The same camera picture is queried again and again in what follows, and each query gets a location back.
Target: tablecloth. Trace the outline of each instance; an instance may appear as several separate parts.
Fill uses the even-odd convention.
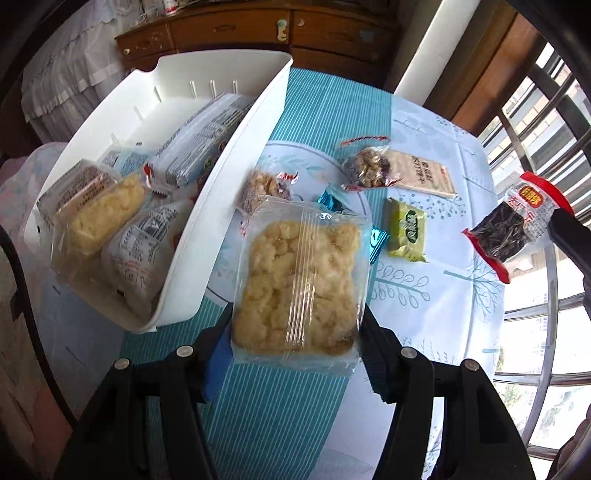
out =
[[[453,200],[399,188],[353,196],[352,207],[374,223],[388,196],[427,213],[428,263],[384,253],[371,271],[368,302],[381,325],[429,358],[458,364],[469,356],[492,375],[502,323],[503,286],[461,231],[496,206],[486,156],[477,139],[437,115],[384,91],[326,74],[292,69],[285,111],[259,165],[298,171],[296,198],[315,200],[344,179],[340,140],[389,135],[393,148],[448,166]],[[155,334],[126,334],[121,354],[134,362],[161,359],[213,325],[233,299],[242,237],[237,214],[226,235],[199,312]],[[158,404],[150,404],[152,468],[165,477]],[[233,365],[219,399],[200,408],[212,458],[224,480],[371,478],[393,406],[371,392],[363,365],[349,380],[257,365]],[[437,455],[438,402],[425,476]]]

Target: bed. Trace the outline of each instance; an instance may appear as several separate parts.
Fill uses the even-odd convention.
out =
[[[139,0],[90,0],[43,44],[22,74],[22,112],[41,142],[67,142],[125,77],[114,38]]]

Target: walnut pieces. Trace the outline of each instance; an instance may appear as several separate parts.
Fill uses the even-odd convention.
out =
[[[388,157],[378,148],[364,148],[355,156],[355,173],[358,184],[367,189],[393,183]]]

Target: wooden drawer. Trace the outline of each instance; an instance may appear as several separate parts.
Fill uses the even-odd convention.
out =
[[[372,63],[306,48],[292,48],[291,56],[294,57],[294,67],[330,73],[367,85],[382,87],[382,69]]]
[[[158,64],[158,59],[160,57],[164,57],[165,55],[171,55],[174,53],[173,51],[165,51],[162,53],[154,53],[153,55],[147,55],[146,57],[141,57],[140,59],[135,59],[131,61],[125,61],[124,65],[126,70],[137,69],[142,70],[142,72],[150,72],[156,68]]]
[[[289,10],[233,10],[195,15],[173,21],[177,48],[212,44],[287,44]]]
[[[117,47],[125,60],[138,59],[174,48],[168,36],[166,24],[117,37]]]
[[[342,53],[376,63],[394,51],[393,31],[352,18],[296,10],[292,30],[297,47]]]

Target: white plastic basket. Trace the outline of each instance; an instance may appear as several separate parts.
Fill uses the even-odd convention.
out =
[[[183,322],[199,309],[226,230],[248,173],[256,164],[285,105],[293,60],[264,50],[210,50],[160,58],[152,72],[132,72],[88,117],[47,177],[41,196],[80,159],[96,161],[113,140],[164,144],[180,125],[222,92],[258,97],[218,159],[178,244],[158,307],[149,322],[124,299],[96,284],[73,290],[99,312],[131,332]],[[37,207],[28,218],[25,242],[43,248]]]

